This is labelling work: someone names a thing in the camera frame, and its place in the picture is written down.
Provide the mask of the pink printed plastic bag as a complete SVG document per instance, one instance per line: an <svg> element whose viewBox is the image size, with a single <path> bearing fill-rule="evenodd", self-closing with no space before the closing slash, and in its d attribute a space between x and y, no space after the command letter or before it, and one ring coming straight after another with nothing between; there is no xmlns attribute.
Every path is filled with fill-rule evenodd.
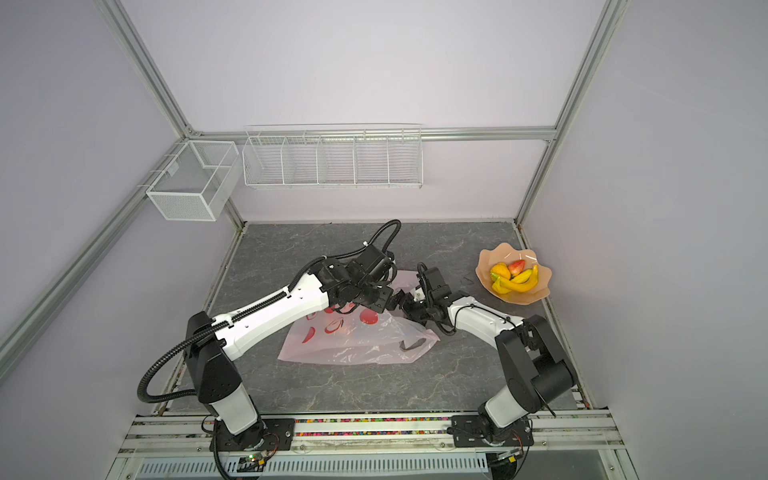
<svg viewBox="0 0 768 480"><path fill-rule="evenodd" d="M278 359L313 365L411 364L439 342L431 329L397 308L376 313L365 307L340 313L328 307L294 322Z"/></svg>

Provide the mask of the yellow green toy mango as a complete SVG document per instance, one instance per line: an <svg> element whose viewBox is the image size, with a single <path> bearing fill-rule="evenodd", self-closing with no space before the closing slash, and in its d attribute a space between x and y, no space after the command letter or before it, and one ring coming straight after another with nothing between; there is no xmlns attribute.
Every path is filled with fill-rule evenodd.
<svg viewBox="0 0 768 480"><path fill-rule="evenodd" d="M492 289L494 292L496 292L499 295L506 295L511 292L511 289L506 288L503 284L501 284L499 281L496 281L492 284Z"/></svg>

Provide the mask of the yellow toy banana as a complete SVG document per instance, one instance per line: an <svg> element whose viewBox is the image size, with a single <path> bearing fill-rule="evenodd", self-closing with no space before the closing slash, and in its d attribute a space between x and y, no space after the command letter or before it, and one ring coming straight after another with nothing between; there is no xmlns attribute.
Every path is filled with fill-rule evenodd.
<svg viewBox="0 0 768 480"><path fill-rule="evenodd" d="M521 272L512 279L505 279L498 276L494 281L499 287L517 293L526 293L534 289L538 284L539 267L534 265L531 269Z"/></svg>

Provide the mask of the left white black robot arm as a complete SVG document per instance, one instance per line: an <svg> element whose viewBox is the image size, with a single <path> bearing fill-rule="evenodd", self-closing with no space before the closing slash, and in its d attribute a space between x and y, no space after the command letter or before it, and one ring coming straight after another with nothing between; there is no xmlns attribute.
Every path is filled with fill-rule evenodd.
<svg viewBox="0 0 768 480"><path fill-rule="evenodd" d="M137 397L157 404L194 396L215 418L213 448L259 449L268 427L244 386L236 360L293 322L330 307L345 314L358 306L383 312L396 275L393 253L367 243L353 252L311 260L287 286L245 307L215 317L200 312L189 319L185 339L142 376ZM177 355L184 358L192 388L150 393L155 375Z"/></svg>

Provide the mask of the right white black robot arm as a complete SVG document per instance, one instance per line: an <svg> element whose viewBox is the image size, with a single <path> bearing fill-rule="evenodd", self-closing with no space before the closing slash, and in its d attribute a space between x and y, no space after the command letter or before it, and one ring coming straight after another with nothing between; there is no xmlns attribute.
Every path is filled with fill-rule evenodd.
<svg viewBox="0 0 768 480"><path fill-rule="evenodd" d="M397 291L387 308L422 325L432 322L446 335L461 331L480 339L496 350L503 372L504 386L476 414L452 418L456 444L531 445L528 416L550 410L553 400L578 383L571 358L548 320L511 316L466 292L454 292L437 268L419 264L416 278L418 286Z"/></svg>

